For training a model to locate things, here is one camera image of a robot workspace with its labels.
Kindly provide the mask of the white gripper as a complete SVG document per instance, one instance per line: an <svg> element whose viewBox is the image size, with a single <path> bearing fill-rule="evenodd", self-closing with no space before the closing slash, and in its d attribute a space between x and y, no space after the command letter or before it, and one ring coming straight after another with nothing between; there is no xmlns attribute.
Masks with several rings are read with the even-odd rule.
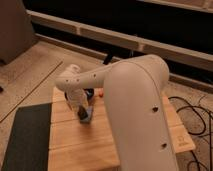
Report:
<svg viewBox="0 0 213 171"><path fill-rule="evenodd" d="M83 106L84 108L88 107L87 96L83 89L68 91L67 98L68 103L74 112L77 112L80 106Z"/></svg>

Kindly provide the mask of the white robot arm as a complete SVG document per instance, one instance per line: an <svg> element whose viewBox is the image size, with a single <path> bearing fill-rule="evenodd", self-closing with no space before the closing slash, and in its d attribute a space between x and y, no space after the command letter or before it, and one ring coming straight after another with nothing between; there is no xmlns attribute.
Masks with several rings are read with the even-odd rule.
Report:
<svg viewBox="0 0 213 171"><path fill-rule="evenodd" d="M101 88L121 171L179 171L162 102L166 62L144 55L84 73L69 66L56 78L66 93Z"/></svg>

